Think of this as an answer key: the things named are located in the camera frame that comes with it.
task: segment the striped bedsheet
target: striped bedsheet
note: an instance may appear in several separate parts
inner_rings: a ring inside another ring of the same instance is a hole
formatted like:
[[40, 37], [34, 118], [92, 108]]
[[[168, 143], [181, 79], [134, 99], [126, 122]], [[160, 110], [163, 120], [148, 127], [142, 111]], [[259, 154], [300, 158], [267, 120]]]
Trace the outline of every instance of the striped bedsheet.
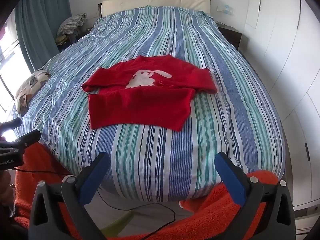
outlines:
[[[218, 88], [215, 95], [196, 94], [181, 132], [138, 124], [90, 129], [81, 85], [92, 73], [138, 55], [167, 54], [209, 68]], [[220, 182], [213, 160], [221, 151], [246, 173], [284, 173], [284, 141], [268, 93], [204, 12], [146, 6], [108, 15], [44, 69], [52, 77], [30, 102], [17, 135], [40, 130], [75, 174], [99, 152], [109, 153], [101, 185], [111, 193], [149, 202], [206, 195]]]

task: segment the rabbit ear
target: rabbit ear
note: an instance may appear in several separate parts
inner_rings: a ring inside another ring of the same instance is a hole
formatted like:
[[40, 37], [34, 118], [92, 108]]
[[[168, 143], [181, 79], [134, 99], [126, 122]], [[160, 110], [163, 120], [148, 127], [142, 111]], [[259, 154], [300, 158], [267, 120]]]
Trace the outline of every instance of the rabbit ear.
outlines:
[[157, 73], [159, 75], [162, 75], [162, 76], [164, 76], [166, 78], [172, 78], [172, 75], [170, 75], [167, 72], [161, 71], [161, 70], [153, 70], [152, 72]]

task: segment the silver bolt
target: silver bolt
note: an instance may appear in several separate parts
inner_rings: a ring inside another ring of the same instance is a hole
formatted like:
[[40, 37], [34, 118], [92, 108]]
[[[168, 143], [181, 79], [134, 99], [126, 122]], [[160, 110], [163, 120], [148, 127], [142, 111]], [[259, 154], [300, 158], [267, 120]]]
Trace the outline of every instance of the silver bolt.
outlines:
[[44, 182], [43, 180], [41, 180], [41, 181], [38, 183], [38, 186], [39, 186], [39, 187], [42, 187], [42, 186], [44, 186], [44, 184], [45, 184], [45, 182]]
[[75, 177], [69, 177], [69, 178], [67, 178], [67, 182], [68, 182], [68, 183], [74, 183], [75, 180], [76, 180]]
[[287, 183], [286, 183], [284, 180], [281, 180], [281, 181], [280, 181], [280, 185], [281, 185], [282, 187], [285, 187], [285, 186], [287, 186]]
[[259, 180], [258, 180], [257, 177], [252, 176], [252, 177], [250, 177], [250, 181], [251, 181], [252, 183], [257, 183]]

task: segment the green object on floor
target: green object on floor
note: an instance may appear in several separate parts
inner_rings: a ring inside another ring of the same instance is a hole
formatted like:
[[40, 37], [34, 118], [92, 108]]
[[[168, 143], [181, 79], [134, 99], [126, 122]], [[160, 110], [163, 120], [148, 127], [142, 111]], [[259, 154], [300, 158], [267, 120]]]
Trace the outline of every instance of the green object on floor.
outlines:
[[100, 229], [100, 231], [105, 237], [116, 237], [127, 226], [134, 216], [135, 212], [129, 211], [112, 224]]

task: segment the headboard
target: headboard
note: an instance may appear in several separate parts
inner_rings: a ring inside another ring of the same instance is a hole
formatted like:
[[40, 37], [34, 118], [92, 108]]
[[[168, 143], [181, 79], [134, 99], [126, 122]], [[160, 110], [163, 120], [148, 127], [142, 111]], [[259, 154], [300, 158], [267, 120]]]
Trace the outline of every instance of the headboard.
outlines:
[[106, 0], [98, 5], [100, 17], [146, 5], [177, 6], [210, 13], [211, 0]]

